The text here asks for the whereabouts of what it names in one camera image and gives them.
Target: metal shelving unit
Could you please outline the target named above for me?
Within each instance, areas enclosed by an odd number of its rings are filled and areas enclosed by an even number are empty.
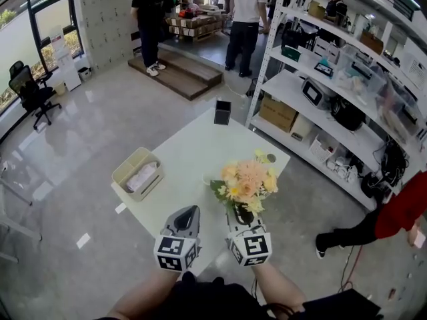
[[[294,139],[289,133],[282,131],[275,125],[262,119],[258,114],[254,115],[256,102],[258,101],[260,91],[262,90],[273,96],[275,99],[278,99],[281,102],[289,105],[298,113],[301,113],[311,122],[316,124],[319,128],[329,133],[334,139],[340,142],[343,147],[348,149],[355,156],[357,156],[357,158],[363,161],[365,166],[372,172],[377,172],[380,170],[380,165],[377,161],[378,158],[374,157],[374,152],[383,147],[383,140],[371,128],[369,128],[369,126],[365,124],[363,124],[362,128],[359,130],[350,132],[339,123],[334,121],[328,112],[314,107],[303,96],[302,80],[297,75],[294,75],[287,70],[283,70],[271,79],[265,81],[266,70],[270,59],[277,59],[283,64],[289,65],[290,67],[297,69],[299,72],[324,84],[363,111],[369,118],[371,118],[371,120],[373,120],[373,122],[379,125],[391,137],[393,137],[396,142],[399,143],[401,148],[406,152],[409,158],[408,161],[410,163],[409,167],[405,171],[404,177],[401,180],[402,183],[408,182],[415,174],[417,174],[417,172],[426,170],[427,158],[425,153],[420,152],[420,145],[415,140],[407,141],[406,143],[401,142],[400,139],[394,134],[393,130],[389,128],[389,126],[385,124],[385,122],[383,122],[383,120],[380,118],[374,103],[366,103],[365,101],[359,100],[354,94],[352,94],[351,91],[337,86],[333,79],[329,79],[325,75],[316,71],[314,67],[320,61],[320,56],[301,47],[299,48],[299,51],[302,52],[302,54],[298,62],[283,56],[281,47],[274,47],[274,39],[276,38],[278,26],[286,15],[291,15],[295,18],[307,21],[308,23],[323,28],[342,38],[345,42],[356,46],[361,51],[371,56],[375,62],[381,64],[383,67],[389,70],[390,74],[401,80],[401,82],[403,82],[403,84],[405,84],[407,88],[409,88],[409,90],[411,90],[411,92],[417,96],[419,103],[425,103],[425,105],[427,105],[427,97],[424,96],[423,92],[420,91],[403,74],[403,72],[399,70],[399,68],[393,66],[391,62],[387,60],[387,58],[373,52],[373,50],[359,42],[359,40],[353,38],[351,35],[335,27],[334,25],[308,15],[297,6],[297,1],[298,0],[292,0],[289,7],[282,7],[283,0],[277,0],[276,2],[276,9],[267,41],[266,52],[264,54],[260,76],[258,77],[250,111],[246,120],[246,127],[253,125],[260,131],[263,131],[265,134],[269,135],[271,138],[275,139],[277,142],[289,148],[295,154],[299,155],[302,159],[310,163],[313,167],[318,169],[325,176],[327,176],[342,189],[347,191],[351,196],[357,199],[366,208],[373,210],[376,207],[374,200],[365,196],[358,182],[348,183],[347,181],[340,179],[333,171],[329,170],[324,163],[320,163],[310,153],[310,144],[314,138],[313,134],[309,135],[308,138],[304,139],[302,142]],[[398,194],[401,190],[401,185],[393,187],[391,190],[393,193]]]

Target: flower bouquet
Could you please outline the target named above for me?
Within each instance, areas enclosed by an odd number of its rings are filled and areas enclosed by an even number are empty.
[[[255,152],[255,159],[230,163],[221,171],[222,180],[212,180],[210,187],[226,207],[236,209],[246,223],[251,223],[264,211],[262,201],[278,191],[273,167],[268,167],[270,155]]]

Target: white table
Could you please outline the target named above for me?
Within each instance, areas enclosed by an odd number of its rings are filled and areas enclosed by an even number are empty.
[[[160,234],[166,219],[178,209],[190,205],[200,208],[201,252],[190,269],[199,275],[226,246],[229,233],[224,206],[202,177],[220,177],[221,168],[230,161],[254,158],[254,151],[274,154],[280,174],[290,156],[230,119],[230,124],[214,124],[215,109],[209,109],[178,131],[153,151],[162,165],[165,177],[137,203],[116,183],[112,187],[135,218],[153,237]]]

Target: tiled floor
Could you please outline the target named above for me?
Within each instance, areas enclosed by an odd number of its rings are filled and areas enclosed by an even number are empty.
[[[226,76],[221,85],[186,101],[125,63],[59,97],[53,124],[32,129],[26,120],[2,144],[4,178],[35,200],[32,207],[6,192],[10,218],[40,231],[41,242],[0,228],[0,250],[19,264],[0,260],[0,298],[12,319],[92,319],[109,310],[154,266],[153,239],[110,187],[113,170],[136,148],[154,149],[207,108],[216,97],[232,101],[243,122],[242,97],[249,80]],[[314,299],[335,293],[350,249],[330,250],[323,261],[313,240],[332,226],[359,222],[364,210],[339,187],[292,155],[279,179],[280,192],[266,203],[272,262]],[[90,239],[78,248],[77,242]],[[404,233],[363,248],[355,288],[372,294],[387,319],[411,319],[426,300],[427,252],[406,244]],[[201,274],[250,288],[252,272],[226,249]],[[396,296],[387,301],[391,288]]]

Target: green leaf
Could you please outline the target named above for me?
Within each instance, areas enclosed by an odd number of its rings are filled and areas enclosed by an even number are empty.
[[[218,189],[222,186],[225,186],[224,180],[211,180],[211,190],[215,193],[215,197],[218,198],[219,201],[225,201],[227,199],[226,195],[220,195]]]

